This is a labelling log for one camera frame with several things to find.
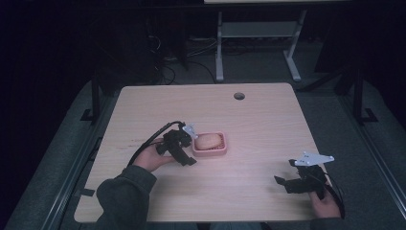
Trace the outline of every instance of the pink container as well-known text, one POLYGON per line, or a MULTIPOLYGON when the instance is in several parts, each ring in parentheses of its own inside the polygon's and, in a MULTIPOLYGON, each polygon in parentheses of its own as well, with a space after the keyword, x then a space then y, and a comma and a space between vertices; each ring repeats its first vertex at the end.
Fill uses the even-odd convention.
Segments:
POLYGON ((193 150, 193 155, 194 156, 217 156, 217 155, 224 155, 227 152, 227 143, 226 143, 226 138, 223 132, 203 132, 199 133, 197 135, 203 135, 203 134, 218 134, 221 137, 221 144, 215 148, 211 149, 205 149, 205 150, 200 150, 197 149, 194 143, 194 139, 192 139, 192 150, 193 150))

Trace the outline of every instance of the person's right hand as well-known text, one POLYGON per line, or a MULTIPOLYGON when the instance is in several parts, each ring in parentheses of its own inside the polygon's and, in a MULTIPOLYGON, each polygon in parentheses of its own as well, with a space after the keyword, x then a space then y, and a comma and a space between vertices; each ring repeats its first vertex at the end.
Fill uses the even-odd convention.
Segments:
POLYGON ((316 192, 308 193, 314 214, 319 219, 340 218, 341 213, 331 193, 325 189, 325 198, 320 200, 316 192))

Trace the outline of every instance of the person's right arm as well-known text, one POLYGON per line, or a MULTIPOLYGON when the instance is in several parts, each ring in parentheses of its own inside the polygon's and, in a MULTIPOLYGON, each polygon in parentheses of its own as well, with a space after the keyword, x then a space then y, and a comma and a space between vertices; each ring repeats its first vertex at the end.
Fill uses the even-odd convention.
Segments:
POLYGON ((331 193, 325 190, 325 198, 317 197, 316 192, 308 194, 316 219, 310 222, 311 230, 347 230, 348 227, 341 219, 340 209, 331 193))

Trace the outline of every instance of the gray sweater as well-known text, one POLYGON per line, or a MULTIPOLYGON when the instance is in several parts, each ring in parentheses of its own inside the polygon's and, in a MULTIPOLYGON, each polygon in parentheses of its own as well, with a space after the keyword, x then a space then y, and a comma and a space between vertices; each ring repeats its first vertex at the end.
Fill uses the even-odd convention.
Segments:
MULTIPOLYGON (((114 179, 103 181, 97 191, 103 214, 96 229, 145 229, 149 206, 149 193, 156 177, 138 166, 128 166, 114 179)), ((310 222, 311 230, 344 230, 340 218, 316 218, 310 222)))

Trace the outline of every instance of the brown object in container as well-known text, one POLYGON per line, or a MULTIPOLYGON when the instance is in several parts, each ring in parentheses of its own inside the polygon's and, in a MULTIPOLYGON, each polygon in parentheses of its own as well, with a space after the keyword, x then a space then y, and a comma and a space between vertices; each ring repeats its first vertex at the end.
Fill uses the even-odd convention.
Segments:
POLYGON ((194 144, 198 150, 209 150, 221 145, 221 136, 217 133, 208 133, 199 135, 194 141, 194 144))

